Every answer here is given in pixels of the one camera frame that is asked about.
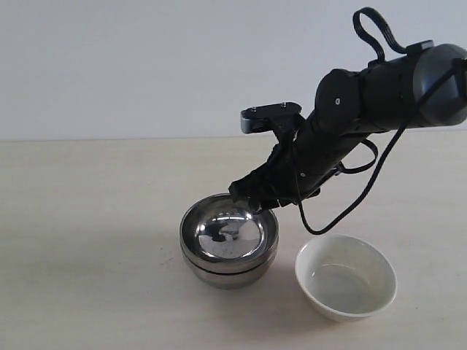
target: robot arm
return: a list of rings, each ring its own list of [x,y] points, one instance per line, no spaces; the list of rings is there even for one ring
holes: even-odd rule
[[[363,30],[360,14],[368,15],[388,44],[404,55],[386,61],[379,43]],[[369,169],[378,152],[368,137],[397,130],[359,199],[326,229],[307,227],[314,234],[330,229],[363,200],[405,129],[457,125],[467,118],[467,51],[453,44],[434,46],[432,41],[403,48],[381,15],[369,7],[357,11],[353,20],[358,36],[375,49],[377,59],[359,72],[333,69],[327,74],[306,119],[293,102],[242,111],[243,133],[273,131],[278,144],[263,165],[232,182],[230,194],[235,201],[248,201],[255,211],[299,205],[303,220],[303,199],[318,195],[332,176]],[[370,148],[375,160],[345,168],[342,159],[360,143]]]

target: white ceramic bowl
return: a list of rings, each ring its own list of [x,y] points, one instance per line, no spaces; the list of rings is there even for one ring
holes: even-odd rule
[[[295,272],[314,308],[338,322],[375,315],[397,293],[395,272],[386,257],[349,236],[313,238],[298,253]]]

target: stainless steel bowl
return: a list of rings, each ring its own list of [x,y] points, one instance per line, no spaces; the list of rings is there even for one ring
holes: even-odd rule
[[[191,206],[180,224],[185,262],[201,280],[218,288],[257,281],[276,256],[279,225],[272,211],[252,213],[229,194]]]

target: table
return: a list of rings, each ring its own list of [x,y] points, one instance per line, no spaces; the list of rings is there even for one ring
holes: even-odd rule
[[[295,206],[275,211],[277,258],[248,288],[211,288],[182,260],[182,215],[259,166],[270,135],[1,143],[0,349],[464,349],[466,137],[407,132],[368,198],[328,233],[375,245],[398,276],[394,304],[351,324],[321,317],[298,287],[294,259],[312,236]],[[369,174],[337,176],[306,201],[311,226]]]

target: white wall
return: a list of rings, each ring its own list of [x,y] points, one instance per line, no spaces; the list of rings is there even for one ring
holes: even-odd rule
[[[283,100],[308,114],[330,69],[374,58],[363,6],[401,44],[467,47],[464,0],[2,0],[0,140],[239,135],[241,109]]]

